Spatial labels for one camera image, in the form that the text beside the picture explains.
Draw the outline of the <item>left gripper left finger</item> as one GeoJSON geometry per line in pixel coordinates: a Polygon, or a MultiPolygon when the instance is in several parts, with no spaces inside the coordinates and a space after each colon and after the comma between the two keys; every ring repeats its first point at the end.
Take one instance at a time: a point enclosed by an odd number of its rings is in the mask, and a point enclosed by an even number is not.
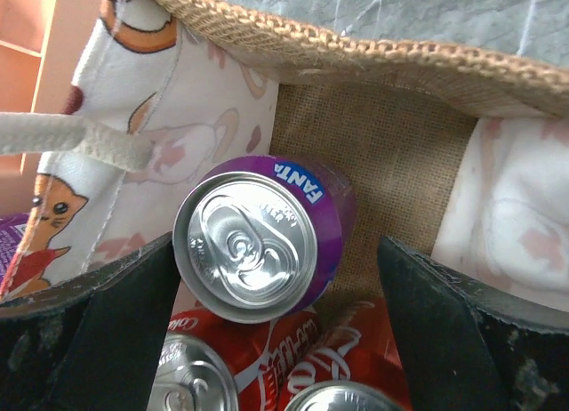
{"type": "Polygon", "coordinates": [[[1,306],[3,410],[144,410],[180,283],[171,234],[1,306]]]}

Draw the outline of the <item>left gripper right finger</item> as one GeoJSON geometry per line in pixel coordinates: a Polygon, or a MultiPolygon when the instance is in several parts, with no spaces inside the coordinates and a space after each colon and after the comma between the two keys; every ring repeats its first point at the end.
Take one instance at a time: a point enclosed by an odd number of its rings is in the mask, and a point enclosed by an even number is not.
{"type": "Polygon", "coordinates": [[[568,315],[388,237],[377,263],[416,410],[566,410],[568,315]]]}

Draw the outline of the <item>canvas bag brown printed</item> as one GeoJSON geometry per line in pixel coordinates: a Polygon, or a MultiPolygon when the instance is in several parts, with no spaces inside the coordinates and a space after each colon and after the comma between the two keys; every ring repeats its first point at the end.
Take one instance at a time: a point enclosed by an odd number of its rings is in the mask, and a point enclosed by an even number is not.
{"type": "Polygon", "coordinates": [[[137,250],[210,169],[273,153],[355,186],[331,302],[378,290],[387,235],[568,308],[568,72],[526,57],[351,39],[222,0],[100,0],[62,114],[3,111],[1,151],[40,155],[3,300],[137,250]]]}

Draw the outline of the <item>purple soda can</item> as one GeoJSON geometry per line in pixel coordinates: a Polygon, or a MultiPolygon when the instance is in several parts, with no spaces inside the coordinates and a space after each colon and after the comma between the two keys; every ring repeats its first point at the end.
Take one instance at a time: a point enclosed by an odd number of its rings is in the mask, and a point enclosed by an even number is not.
{"type": "Polygon", "coordinates": [[[298,157],[231,159],[179,208],[172,246],[180,277],[230,321],[303,310],[333,281],[356,209],[349,178],[334,167],[298,157]]]}
{"type": "Polygon", "coordinates": [[[0,280],[4,276],[21,241],[28,222],[28,213],[15,213],[0,219],[0,280]]]}

